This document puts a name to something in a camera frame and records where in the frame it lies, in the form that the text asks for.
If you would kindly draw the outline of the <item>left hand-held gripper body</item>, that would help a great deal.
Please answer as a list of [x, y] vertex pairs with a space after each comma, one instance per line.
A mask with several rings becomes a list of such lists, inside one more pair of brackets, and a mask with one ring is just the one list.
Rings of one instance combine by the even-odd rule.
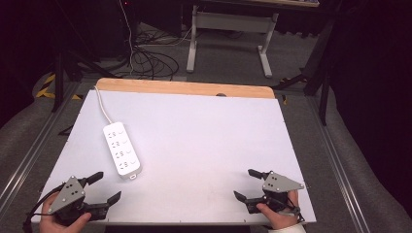
[[56, 224], [61, 226], [87, 224], [89, 215], [84, 211], [85, 185], [86, 179], [72, 176], [54, 194], [48, 206], [48, 215]]

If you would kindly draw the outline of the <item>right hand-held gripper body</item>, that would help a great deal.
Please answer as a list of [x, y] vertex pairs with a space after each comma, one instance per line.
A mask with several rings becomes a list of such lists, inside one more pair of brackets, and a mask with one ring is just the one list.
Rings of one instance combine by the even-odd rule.
[[275, 213], [278, 214], [299, 214], [300, 208], [289, 198], [289, 192], [304, 188], [303, 183], [293, 181], [283, 175], [273, 171], [264, 173], [264, 203]]

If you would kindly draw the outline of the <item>white power strip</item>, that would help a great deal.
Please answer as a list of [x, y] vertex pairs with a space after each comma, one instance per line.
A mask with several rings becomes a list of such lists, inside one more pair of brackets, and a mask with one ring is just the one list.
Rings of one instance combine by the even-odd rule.
[[121, 122], [106, 125], [103, 134], [118, 174], [125, 180], [136, 179], [142, 165], [124, 125]]

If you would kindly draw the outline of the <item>person's right hand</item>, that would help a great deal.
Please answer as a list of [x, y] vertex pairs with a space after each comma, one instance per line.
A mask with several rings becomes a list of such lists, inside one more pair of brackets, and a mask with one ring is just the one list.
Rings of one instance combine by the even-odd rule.
[[[289, 191], [288, 197], [292, 204], [298, 206], [298, 193], [296, 190]], [[298, 224], [297, 216], [284, 216], [273, 212], [266, 204], [259, 203], [257, 208], [268, 218], [273, 230], [281, 230]]]

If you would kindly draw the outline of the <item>person's left hand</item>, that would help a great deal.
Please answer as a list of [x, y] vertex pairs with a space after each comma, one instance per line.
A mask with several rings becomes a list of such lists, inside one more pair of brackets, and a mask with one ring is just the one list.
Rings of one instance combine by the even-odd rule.
[[84, 213], [69, 226], [60, 225], [54, 220], [53, 216], [48, 216], [48, 210], [54, 202], [54, 200], [56, 199], [57, 195], [57, 192], [53, 193], [43, 203], [43, 215], [41, 216], [41, 220], [39, 223], [40, 233], [81, 233], [81, 231], [91, 218], [90, 213]]

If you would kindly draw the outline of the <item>yellow black floor tape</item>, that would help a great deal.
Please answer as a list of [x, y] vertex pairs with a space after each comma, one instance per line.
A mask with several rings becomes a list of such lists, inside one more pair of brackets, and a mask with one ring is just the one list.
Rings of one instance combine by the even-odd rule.
[[54, 90], [52, 89], [52, 85], [54, 84], [54, 82], [55, 82], [55, 73], [50, 73], [44, 80], [42, 86], [36, 93], [35, 97], [54, 99], [56, 97], [56, 94], [54, 93]]

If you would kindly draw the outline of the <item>black metal stand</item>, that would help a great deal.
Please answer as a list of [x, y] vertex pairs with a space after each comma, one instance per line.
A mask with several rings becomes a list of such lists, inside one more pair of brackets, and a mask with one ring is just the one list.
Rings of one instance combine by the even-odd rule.
[[306, 80], [307, 83], [303, 88], [303, 93], [306, 96], [314, 96], [316, 92], [321, 89], [318, 115], [322, 125], [326, 125], [326, 105], [329, 93], [328, 70], [330, 64], [326, 60], [326, 49], [329, 45], [329, 38], [332, 34], [334, 24], [335, 20], [332, 18], [327, 21], [301, 73], [290, 80], [285, 80], [273, 86], [274, 90], [282, 90]]
[[84, 37], [72, 23], [67, 11], [61, 4], [61, 0], [51, 0], [55, 17], [48, 19], [51, 25], [52, 46], [54, 49], [54, 104], [52, 112], [60, 109], [64, 102], [64, 75], [71, 82], [79, 82], [83, 75], [79, 63], [83, 63], [93, 72], [106, 78], [114, 78], [115, 75], [94, 63], [90, 46]]

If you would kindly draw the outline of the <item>dark computer tower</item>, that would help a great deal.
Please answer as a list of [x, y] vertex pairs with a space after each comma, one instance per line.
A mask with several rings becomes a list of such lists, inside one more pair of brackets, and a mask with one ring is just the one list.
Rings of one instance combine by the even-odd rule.
[[126, 25], [119, 0], [98, 0], [96, 44], [103, 57], [126, 54]]

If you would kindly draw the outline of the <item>wooden desk top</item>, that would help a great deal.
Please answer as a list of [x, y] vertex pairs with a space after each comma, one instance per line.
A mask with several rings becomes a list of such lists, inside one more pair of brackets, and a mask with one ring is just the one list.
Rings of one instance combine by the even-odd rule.
[[271, 4], [282, 6], [299, 6], [299, 7], [312, 7], [317, 8], [320, 5], [319, 0], [199, 0], [199, 1], [212, 1], [212, 2], [225, 2], [225, 3], [250, 3], [250, 4]]

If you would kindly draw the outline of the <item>aluminium floor rail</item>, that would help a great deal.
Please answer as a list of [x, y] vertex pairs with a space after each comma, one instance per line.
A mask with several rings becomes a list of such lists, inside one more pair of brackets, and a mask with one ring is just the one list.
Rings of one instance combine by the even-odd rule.
[[322, 139], [326, 144], [326, 155], [356, 231], [357, 233], [370, 233], [369, 226], [361, 210], [356, 193], [354, 192], [352, 184], [348, 179], [339, 154], [330, 137], [329, 131], [327, 127], [323, 125], [323, 122], [319, 117], [316, 99], [314, 97], [307, 97], [307, 102], [317, 122], [318, 128], [321, 131]]
[[53, 99], [36, 98], [0, 129], [0, 213], [12, 205], [79, 85], [65, 85], [55, 111]]

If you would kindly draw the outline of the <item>white metal desk frame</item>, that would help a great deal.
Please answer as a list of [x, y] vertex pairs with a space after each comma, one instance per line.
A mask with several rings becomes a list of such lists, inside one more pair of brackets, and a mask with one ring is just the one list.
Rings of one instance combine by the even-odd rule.
[[198, 29], [232, 30], [241, 32], [264, 33], [265, 41], [257, 47], [261, 67], [266, 78], [272, 77], [272, 70], [267, 57], [267, 50], [277, 24], [278, 14], [271, 17], [250, 17], [218, 13], [204, 13], [197, 5], [192, 7], [189, 56], [187, 72], [194, 71], [196, 58], [196, 31]]

